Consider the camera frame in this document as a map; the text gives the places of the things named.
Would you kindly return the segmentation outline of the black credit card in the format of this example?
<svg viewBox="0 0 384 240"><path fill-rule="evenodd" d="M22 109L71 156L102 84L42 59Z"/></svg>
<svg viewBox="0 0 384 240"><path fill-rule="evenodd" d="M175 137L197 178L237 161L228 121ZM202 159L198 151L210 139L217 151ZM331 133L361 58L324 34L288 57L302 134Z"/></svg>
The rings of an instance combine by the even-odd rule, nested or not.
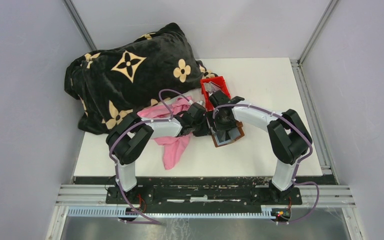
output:
<svg viewBox="0 0 384 240"><path fill-rule="evenodd" d="M229 132L226 130L217 131L214 135L214 139L218 146L228 145L232 142L232 138L230 137Z"/></svg>

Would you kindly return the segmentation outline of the brown leather card holder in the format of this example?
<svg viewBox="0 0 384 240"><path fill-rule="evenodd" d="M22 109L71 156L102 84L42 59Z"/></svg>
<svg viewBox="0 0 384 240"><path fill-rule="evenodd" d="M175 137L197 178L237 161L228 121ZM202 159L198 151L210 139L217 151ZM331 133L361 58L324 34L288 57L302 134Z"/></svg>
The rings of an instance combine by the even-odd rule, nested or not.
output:
<svg viewBox="0 0 384 240"><path fill-rule="evenodd" d="M242 122L237 121L236 122L236 127L232 128L230 130L226 130L226 131L229 132L229 135L230 135L230 137L232 139L232 141L229 144L226 144L226 145L230 145L230 144L238 141L239 139L241 139L241 138L243 138L245 136L245 133L244 133L244 130L243 130L243 126L244 125L243 125ZM215 140L215 133L218 132L218 131L214 131L212 127L210 128L210 130L211 130L211 137L212 137L214 146L216 148L226 146L226 145L218 146L217 143L216 143L216 140Z"/></svg>

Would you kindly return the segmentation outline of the stack of cards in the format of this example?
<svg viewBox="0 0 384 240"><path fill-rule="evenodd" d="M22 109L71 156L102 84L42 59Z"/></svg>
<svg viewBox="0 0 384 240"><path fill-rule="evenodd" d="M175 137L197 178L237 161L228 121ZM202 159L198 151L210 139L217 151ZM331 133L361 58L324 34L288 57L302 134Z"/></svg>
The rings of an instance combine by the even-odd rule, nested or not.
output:
<svg viewBox="0 0 384 240"><path fill-rule="evenodd" d="M212 95L213 93L217 92L217 91L221 91L222 90L222 88L218 84L216 84L216 83L214 83L212 81L204 82L203 83L203 87L204 87L205 92L209 96Z"/></svg>

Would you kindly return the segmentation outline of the red plastic bin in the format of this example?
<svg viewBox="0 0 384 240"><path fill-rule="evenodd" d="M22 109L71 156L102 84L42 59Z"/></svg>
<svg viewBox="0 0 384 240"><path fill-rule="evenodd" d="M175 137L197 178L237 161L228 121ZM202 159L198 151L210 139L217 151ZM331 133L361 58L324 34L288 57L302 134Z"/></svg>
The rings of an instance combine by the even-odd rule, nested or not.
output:
<svg viewBox="0 0 384 240"><path fill-rule="evenodd" d="M213 111L214 106L210 101L210 96L217 91L222 91L229 99L231 98L226 81L223 76L205 78L200 80L201 93L204 96L205 108L207 111Z"/></svg>

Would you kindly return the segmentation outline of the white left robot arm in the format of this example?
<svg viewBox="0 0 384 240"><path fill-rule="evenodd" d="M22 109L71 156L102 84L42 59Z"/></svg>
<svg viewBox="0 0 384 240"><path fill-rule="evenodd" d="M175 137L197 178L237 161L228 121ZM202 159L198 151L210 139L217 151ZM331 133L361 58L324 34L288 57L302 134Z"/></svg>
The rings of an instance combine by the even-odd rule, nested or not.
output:
<svg viewBox="0 0 384 240"><path fill-rule="evenodd" d="M206 108L198 102L188 110L168 118L141 118L132 112L106 137L109 157L115 164L115 178L119 186L118 197L129 204L136 200L138 191L135 161L149 140L180 138L202 130L206 125Z"/></svg>

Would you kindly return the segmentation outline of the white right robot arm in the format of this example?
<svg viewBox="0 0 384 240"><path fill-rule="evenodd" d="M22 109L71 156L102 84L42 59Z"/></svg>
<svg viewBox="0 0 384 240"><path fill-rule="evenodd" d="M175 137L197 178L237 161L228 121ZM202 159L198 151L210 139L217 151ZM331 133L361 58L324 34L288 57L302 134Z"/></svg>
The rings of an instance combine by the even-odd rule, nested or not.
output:
<svg viewBox="0 0 384 240"><path fill-rule="evenodd" d="M232 142L238 137L238 123L248 123L268 133L271 148L277 158L274 175L269 183L269 199L282 204L298 171L298 164L312 154L313 140L299 114L293 110L277 113L244 98L229 98L218 90L209 95L213 110L207 115L210 129L220 143Z"/></svg>

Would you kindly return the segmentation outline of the pink cloth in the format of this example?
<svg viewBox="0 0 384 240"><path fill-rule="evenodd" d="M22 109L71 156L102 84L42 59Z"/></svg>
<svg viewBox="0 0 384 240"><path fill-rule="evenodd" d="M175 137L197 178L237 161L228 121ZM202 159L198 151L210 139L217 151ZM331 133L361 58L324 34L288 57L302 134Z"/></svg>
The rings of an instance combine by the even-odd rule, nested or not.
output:
<svg viewBox="0 0 384 240"><path fill-rule="evenodd" d="M171 113L178 114L182 111L187 111L193 98L177 97L175 100L170 100L169 103L154 105L145 108L137 113L141 118L145 119L166 119L171 116ZM163 146L162 162L166 170L171 170L180 161L180 158L186 150L191 135L188 133L184 136L179 136L182 126L176 119L163 122L149 122L149 126L153 129L151 136L155 142Z"/></svg>

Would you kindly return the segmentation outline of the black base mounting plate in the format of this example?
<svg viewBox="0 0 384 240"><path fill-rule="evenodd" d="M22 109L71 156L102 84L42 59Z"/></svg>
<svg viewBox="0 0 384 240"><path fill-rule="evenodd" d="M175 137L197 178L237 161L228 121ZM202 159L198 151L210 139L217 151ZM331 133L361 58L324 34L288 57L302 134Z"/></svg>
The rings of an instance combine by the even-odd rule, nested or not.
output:
<svg viewBox="0 0 384 240"><path fill-rule="evenodd" d="M115 181L106 204L129 201L146 214L260 213L265 206L302 205L301 192L270 188L270 177L139 177L137 186L121 193Z"/></svg>

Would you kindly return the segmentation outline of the black floral blanket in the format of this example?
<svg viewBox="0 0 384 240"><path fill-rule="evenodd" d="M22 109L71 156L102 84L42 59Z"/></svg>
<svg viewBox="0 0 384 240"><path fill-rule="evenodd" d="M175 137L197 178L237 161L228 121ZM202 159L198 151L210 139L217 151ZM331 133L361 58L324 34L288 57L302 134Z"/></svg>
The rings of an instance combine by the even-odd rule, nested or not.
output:
<svg viewBox="0 0 384 240"><path fill-rule="evenodd" d="M198 89L202 79L215 76L172 22L124 46L78 57L66 69L64 90L83 105L78 128L101 135L127 114Z"/></svg>

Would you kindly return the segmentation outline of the aluminium rail frame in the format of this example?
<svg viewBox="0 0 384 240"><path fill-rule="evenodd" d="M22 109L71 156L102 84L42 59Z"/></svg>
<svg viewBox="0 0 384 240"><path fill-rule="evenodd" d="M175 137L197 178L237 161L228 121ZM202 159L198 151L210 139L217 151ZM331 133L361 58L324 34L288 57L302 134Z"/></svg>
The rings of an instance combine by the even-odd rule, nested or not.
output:
<svg viewBox="0 0 384 240"><path fill-rule="evenodd" d="M350 187L315 180L273 200L264 177L141 177L129 203L113 179L77 180L60 187L46 239L78 227L83 239L363 240Z"/></svg>

